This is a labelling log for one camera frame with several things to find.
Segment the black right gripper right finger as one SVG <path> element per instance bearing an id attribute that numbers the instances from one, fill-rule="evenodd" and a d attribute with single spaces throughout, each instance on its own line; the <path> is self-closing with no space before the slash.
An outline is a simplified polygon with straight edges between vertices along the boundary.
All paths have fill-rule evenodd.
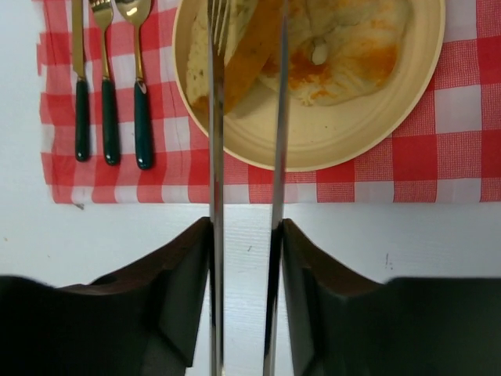
<path id="1" fill-rule="evenodd" d="M 378 284 L 283 223 L 283 280 L 296 375 L 497 375 L 497 278 Z"/>

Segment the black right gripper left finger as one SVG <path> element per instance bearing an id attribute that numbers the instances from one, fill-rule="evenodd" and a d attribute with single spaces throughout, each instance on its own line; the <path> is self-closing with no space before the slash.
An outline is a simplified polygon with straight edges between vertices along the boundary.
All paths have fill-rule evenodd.
<path id="1" fill-rule="evenodd" d="M 211 222 L 90 284 L 1 278 L 4 375 L 183 375 L 193 365 Z"/>

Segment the glazed bread with hole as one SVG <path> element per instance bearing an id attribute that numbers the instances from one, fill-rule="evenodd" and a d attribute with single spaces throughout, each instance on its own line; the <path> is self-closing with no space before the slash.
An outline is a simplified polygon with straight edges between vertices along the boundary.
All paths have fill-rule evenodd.
<path id="1" fill-rule="evenodd" d="M 407 1 L 291 1 L 290 95 L 333 106 L 386 85 L 411 16 Z"/>

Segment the herb bread slice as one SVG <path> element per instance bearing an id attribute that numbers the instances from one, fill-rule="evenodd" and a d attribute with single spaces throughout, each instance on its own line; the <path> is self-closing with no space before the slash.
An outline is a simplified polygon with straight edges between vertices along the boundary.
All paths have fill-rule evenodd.
<path id="1" fill-rule="evenodd" d="M 230 112 L 258 79 L 277 46 L 282 1 L 232 1 L 225 51 L 225 106 Z M 192 25 L 186 71 L 191 107 L 208 112 L 207 2 L 200 3 Z"/>

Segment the cream round plate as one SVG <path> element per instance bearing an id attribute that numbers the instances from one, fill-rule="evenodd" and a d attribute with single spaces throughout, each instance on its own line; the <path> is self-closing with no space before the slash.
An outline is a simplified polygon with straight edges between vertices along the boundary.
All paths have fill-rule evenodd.
<path id="1" fill-rule="evenodd" d="M 443 1 L 412 1 L 399 62 L 378 92 L 331 107 L 290 101 L 287 171 L 308 172 L 351 160 L 390 135 L 415 108 L 436 68 L 445 32 Z M 224 148 L 273 169 L 277 93 L 256 81 L 225 116 Z"/>

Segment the red white checkered cloth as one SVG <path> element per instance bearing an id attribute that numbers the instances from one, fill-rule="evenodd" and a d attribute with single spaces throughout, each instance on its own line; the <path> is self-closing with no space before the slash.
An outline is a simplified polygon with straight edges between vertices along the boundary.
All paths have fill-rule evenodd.
<path id="1" fill-rule="evenodd" d="M 84 15 L 91 156 L 74 156 L 75 83 L 68 1 L 36 1 L 44 21 L 37 45 L 41 90 L 41 162 L 59 204 L 205 203 L 207 137 L 175 84 L 171 35 L 177 2 L 159 1 L 142 28 L 156 163 L 135 161 L 132 26 L 107 31 L 117 87 L 121 163 L 103 157 L 99 28 Z M 389 137 L 365 154 L 317 172 L 290 173 L 286 199 L 306 202 L 478 203 L 500 199 L 500 4 L 449 1 L 445 44 L 421 101 Z"/>

